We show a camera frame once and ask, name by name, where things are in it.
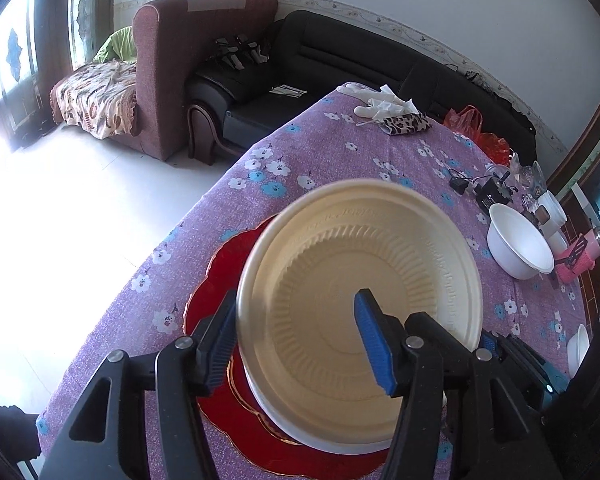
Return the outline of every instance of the black leather sofa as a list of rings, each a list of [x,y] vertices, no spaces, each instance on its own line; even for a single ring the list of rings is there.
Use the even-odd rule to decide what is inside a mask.
[[[523,114],[404,44],[307,10],[273,23],[267,39],[268,63],[236,71],[212,60],[187,79],[190,147],[199,160],[211,164],[216,144],[244,152],[348,81],[376,89],[387,84],[439,122],[450,108],[475,105],[484,118],[483,131],[506,139],[523,164],[536,160],[536,132]],[[269,92],[280,84],[307,94],[291,98]]]

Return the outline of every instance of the white wall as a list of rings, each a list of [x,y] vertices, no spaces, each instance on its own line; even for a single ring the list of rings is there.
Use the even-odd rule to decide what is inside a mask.
[[[133,0],[114,0],[124,4]],[[447,44],[502,81],[570,148],[600,102],[600,17],[587,0],[336,0]],[[118,12],[129,25],[135,9]],[[553,171],[565,153],[539,142]]]

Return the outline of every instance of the sofa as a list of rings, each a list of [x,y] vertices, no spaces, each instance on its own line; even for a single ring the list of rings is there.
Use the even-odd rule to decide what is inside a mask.
[[[160,160],[187,145],[185,80],[223,36],[259,39],[277,0],[156,0],[133,20],[138,50],[133,135],[111,138]]]
[[[523,164],[536,160],[536,132],[527,117],[404,44],[307,10],[273,23],[264,39],[270,44],[269,62],[237,71],[209,60],[186,80],[187,120],[197,159],[211,164],[217,146],[243,153],[336,86],[354,81],[375,89],[387,84],[439,122],[450,108],[475,105],[484,118],[483,131],[506,139]],[[290,98],[269,92],[280,84],[306,94]]]

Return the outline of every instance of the silver screw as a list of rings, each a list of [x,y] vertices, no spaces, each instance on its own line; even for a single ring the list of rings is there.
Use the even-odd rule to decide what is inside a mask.
[[[476,359],[478,359],[478,361],[487,362],[487,361],[491,361],[493,354],[486,348],[478,348],[475,351],[475,357],[476,357]]]
[[[188,335],[176,339],[176,348],[180,350],[185,350],[191,345],[193,345],[193,339],[190,338]]]
[[[422,338],[416,335],[410,335],[405,341],[405,343],[407,343],[407,346],[409,348],[413,349],[422,348],[424,346],[424,341],[422,340]]]
[[[110,363],[117,363],[122,361],[122,358],[125,356],[125,353],[122,350],[114,350],[107,356],[107,361]]]

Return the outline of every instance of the sunlight on floor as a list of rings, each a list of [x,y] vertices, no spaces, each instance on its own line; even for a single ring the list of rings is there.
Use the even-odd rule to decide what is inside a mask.
[[[76,126],[0,138],[0,404],[38,413],[110,302],[230,161],[160,162]]]

